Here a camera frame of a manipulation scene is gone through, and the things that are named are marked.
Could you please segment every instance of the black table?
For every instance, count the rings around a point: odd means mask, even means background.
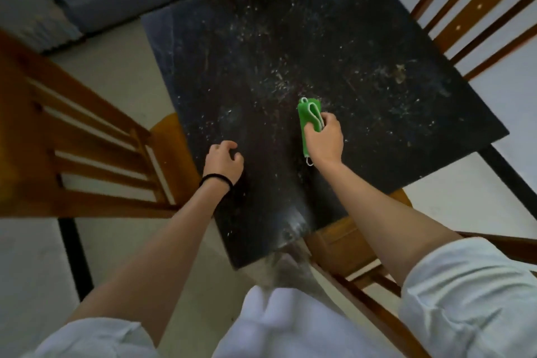
[[[386,193],[507,134],[398,0],[188,0],[143,24],[198,169],[222,139],[244,155],[215,214],[235,268],[346,215],[305,164],[300,97]]]

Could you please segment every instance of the black hair tie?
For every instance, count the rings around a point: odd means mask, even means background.
[[[232,181],[227,178],[226,176],[222,175],[222,174],[218,174],[218,173],[212,173],[212,174],[207,174],[205,176],[203,176],[203,178],[201,179],[200,181],[200,187],[203,183],[205,183],[205,180],[208,180],[209,178],[219,178],[220,180],[222,181],[225,181],[227,184],[229,184],[229,191],[231,191],[233,189],[233,183]]]

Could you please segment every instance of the white clothing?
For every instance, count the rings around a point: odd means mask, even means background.
[[[410,272],[401,321],[433,357],[536,357],[537,279],[482,238],[436,249]],[[32,357],[156,358],[140,323],[74,321]],[[253,287],[213,358],[400,357],[347,318],[297,289]]]

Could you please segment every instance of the green cloth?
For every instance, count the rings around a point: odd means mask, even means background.
[[[305,143],[304,126],[308,122],[311,122],[316,132],[323,130],[324,121],[321,117],[321,103],[314,98],[300,98],[297,109],[299,111],[300,129],[302,131],[302,151],[304,152],[306,163],[312,166],[313,163],[310,163],[311,159],[309,158],[308,146]]]

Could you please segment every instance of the rolled-up sleeve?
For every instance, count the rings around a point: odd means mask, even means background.
[[[537,279],[483,238],[422,259],[399,317],[435,358],[537,356]]]
[[[73,321],[48,337],[24,358],[158,358],[139,322],[114,318]]]

